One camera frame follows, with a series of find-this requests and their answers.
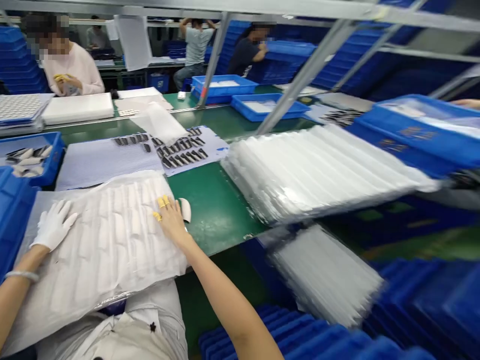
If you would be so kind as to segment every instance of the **woman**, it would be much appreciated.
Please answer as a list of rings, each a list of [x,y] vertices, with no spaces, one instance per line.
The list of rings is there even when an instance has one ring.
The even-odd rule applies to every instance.
[[[68,26],[51,13],[25,18],[26,34],[40,47],[40,58],[50,89],[58,96],[99,94],[104,82],[90,54],[70,41]]]
[[[204,254],[185,230],[178,200],[158,199],[163,233],[181,249],[195,271],[215,314],[230,337],[239,359],[283,359],[277,344],[255,309],[229,278]],[[44,212],[29,252],[0,286],[0,352],[22,305],[35,271],[60,245],[77,214],[70,202]],[[36,345],[39,360],[142,359],[187,360],[187,341],[179,294],[173,279],[130,297],[122,315],[100,318],[98,313],[65,326]]]
[[[227,74],[243,76],[252,63],[261,62],[269,51],[264,43],[273,25],[253,22],[238,38]]]

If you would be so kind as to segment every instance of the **dark shirt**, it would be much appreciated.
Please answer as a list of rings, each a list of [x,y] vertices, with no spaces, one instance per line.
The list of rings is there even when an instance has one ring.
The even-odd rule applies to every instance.
[[[247,37],[241,39],[235,47],[233,56],[228,65],[227,74],[236,74],[242,76],[245,69],[253,62],[255,55],[259,52],[259,47],[253,44]]]

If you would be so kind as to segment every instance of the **gray shirt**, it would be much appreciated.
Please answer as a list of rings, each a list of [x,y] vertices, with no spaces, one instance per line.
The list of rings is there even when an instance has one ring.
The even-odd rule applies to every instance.
[[[185,33],[186,59],[185,66],[200,64],[204,62],[205,50],[209,44],[214,29],[208,28],[202,31],[187,27]]]
[[[95,32],[92,27],[89,27],[86,31],[86,39],[87,45],[90,48],[93,44],[96,45],[99,49],[109,49],[112,46],[110,45],[109,37],[106,33],[103,32],[102,29],[100,31]]]

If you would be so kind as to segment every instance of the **bracelet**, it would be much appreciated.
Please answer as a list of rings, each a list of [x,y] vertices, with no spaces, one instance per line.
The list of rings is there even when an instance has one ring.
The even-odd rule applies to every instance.
[[[29,272],[29,271],[10,271],[10,272],[7,272],[5,274],[5,279],[9,278],[9,277],[12,277],[12,276],[21,276],[21,277],[29,279],[33,283],[36,283],[40,280],[40,276],[38,276],[34,272]]]

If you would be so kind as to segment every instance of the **human hand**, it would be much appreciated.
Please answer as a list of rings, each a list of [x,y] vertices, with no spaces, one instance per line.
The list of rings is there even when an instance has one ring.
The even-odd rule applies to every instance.
[[[163,195],[163,198],[159,197],[157,201],[160,213],[154,212],[153,216],[160,223],[163,233],[180,249],[184,249],[193,239],[185,229],[179,201],[173,201],[167,195]]]
[[[454,105],[462,106],[470,109],[480,109],[480,100],[476,99],[462,99],[451,102]]]
[[[65,220],[71,206],[71,201],[65,202],[65,200],[61,200],[54,203],[48,212],[44,211],[41,213],[40,221],[38,222],[38,234],[30,245],[31,249],[35,245],[42,245],[51,252],[60,245],[78,217],[78,214],[74,213]]]

